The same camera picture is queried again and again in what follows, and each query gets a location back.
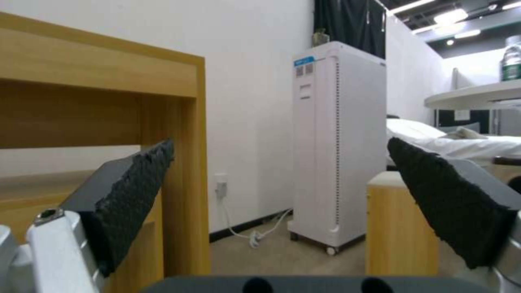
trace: screw hole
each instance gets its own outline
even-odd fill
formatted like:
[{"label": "screw hole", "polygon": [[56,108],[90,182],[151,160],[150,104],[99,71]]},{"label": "screw hole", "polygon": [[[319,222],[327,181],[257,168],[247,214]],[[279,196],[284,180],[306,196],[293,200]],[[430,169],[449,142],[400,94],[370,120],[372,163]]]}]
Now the screw hole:
[{"label": "screw hole", "polygon": [[273,288],[270,283],[262,278],[251,278],[249,279],[244,287],[242,287],[243,293],[273,293]]},{"label": "screw hole", "polygon": [[393,293],[393,290],[381,279],[367,278],[362,282],[362,293]]}]

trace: white cable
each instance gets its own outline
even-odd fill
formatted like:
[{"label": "white cable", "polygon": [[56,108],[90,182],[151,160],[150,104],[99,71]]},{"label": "white cable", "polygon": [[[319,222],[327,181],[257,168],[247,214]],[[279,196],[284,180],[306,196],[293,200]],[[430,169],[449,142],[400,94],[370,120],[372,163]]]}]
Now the white cable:
[{"label": "white cable", "polygon": [[287,211],[285,211],[282,216],[279,218],[279,220],[277,221],[277,223],[275,224],[275,226],[273,228],[271,228],[270,230],[264,232],[264,233],[260,233],[259,231],[257,230],[253,230],[249,236],[246,236],[246,235],[242,235],[242,234],[239,234],[237,232],[235,232],[232,228],[231,228],[231,225],[230,225],[230,214],[228,213],[228,208],[226,208],[226,204],[224,202],[224,200],[221,200],[221,204],[222,204],[222,208],[224,209],[225,211],[225,216],[226,216],[226,224],[228,225],[228,230],[230,230],[230,232],[237,236],[237,237],[241,237],[241,238],[245,238],[245,239],[249,239],[250,240],[250,247],[252,248],[257,248],[259,246],[259,241],[261,239],[263,239],[264,237],[266,237],[268,234],[270,234],[271,232],[275,231],[277,229],[277,227],[280,225],[280,223],[282,222],[282,220],[284,220],[284,218],[287,216],[287,214],[289,214],[289,212],[293,211],[293,209],[288,209]]},{"label": "white cable", "polygon": [[249,239],[250,237],[249,236],[246,236],[246,235],[242,235],[242,234],[239,234],[239,233],[236,233],[230,226],[230,214],[228,214],[228,209],[226,208],[226,205],[225,205],[225,202],[224,201],[221,201],[222,203],[222,207],[225,209],[225,215],[226,215],[226,224],[228,225],[228,230],[230,230],[230,232],[232,234],[234,234],[235,236],[237,237],[241,237],[241,238],[246,238],[246,239]]},{"label": "white cable", "polygon": [[261,233],[261,236],[262,237],[265,237],[266,235],[270,234],[271,232],[275,231],[277,229],[277,227],[280,225],[280,222],[282,222],[282,220],[287,216],[287,214],[289,214],[289,212],[293,211],[293,209],[288,209],[286,212],[284,212],[282,214],[282,216],[280,217],[280,219],[277,221],[277,223],[275,224],[275,226],[273,228],[271,228],[270,230],[264,232],[264,233]]}]

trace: white wall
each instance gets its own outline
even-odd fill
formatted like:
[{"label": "white wall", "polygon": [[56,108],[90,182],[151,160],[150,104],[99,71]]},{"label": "white wall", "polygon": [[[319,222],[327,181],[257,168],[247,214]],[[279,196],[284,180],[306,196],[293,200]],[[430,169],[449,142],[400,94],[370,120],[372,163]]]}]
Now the white wall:
[{"label": "white wall", "polygon": [[450,70],[458,69],[457,87],[481,86],[500,80],[499,62],[503,58],[503,49],[462,55],[443,60]]},{"label": "white wall", "polygon": [[450,72],[443,59],[395,17],[387,19],[387,113],[434,124],[425,98],[450,90]]},{"label": "white wall", "polygon": [[[291,206],[292,55],[311,46],[313,0],[3,0],[0,10],[204,56],[210,231],[226,226],[214,173],[228,173],[233,224]],[[57,170],[56,151],[38,151],[47,156],[21,163],[16,175]],[[131,149],[109,151],[72,158],[92,168]],[[12,175],[12,155],[0,151],[0,176]]]}]

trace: air purifier vent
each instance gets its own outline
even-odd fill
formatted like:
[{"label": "air purifier vent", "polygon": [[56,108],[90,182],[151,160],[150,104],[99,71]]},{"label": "air purifier vent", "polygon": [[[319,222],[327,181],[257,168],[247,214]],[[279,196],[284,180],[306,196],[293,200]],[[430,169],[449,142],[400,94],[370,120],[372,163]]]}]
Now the air purifier vent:
[{"label": "air purifier vent", "polygon": [[336,178],[335,178],[335,224],[340,222],[340,65],[335,64],[335,112],[336,112]]}]

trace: black baseboard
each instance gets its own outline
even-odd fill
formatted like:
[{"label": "black baseboard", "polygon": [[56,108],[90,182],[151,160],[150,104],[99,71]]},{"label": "black baseboard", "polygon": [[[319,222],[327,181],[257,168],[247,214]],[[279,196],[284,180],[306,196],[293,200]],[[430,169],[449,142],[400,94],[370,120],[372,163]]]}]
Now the black baseboard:
[{"label": "black baseboard", "polygon": [[[280,211],[280,212],[275,213],[275,214],[267,215],[267,216],[262,217],[262,218],[254,219],[254,220],[251,220],[249,222],[233,226],[232,229],[236,233],[243,232],[245,230],[248,230],[248,229],[251,229],[253,227],[257,227],[257,226],[260,226],[260,225],[264,224],[267,220],[272,219],[273,217],[275,217],[276,215],[278,215],[280,213],[283,213],[284,211]],[[227,228],[223,229],[223,230],[220,230],[220,231],[217,231],[217,232],[210,233],[209,234],[210,243],[215,242],[215,241],[220,240],[220,239],[223,239],[223,238],[226,238],[226,237],[229,237],[229,236],[232,236],[232,235],[233,234]]]}]

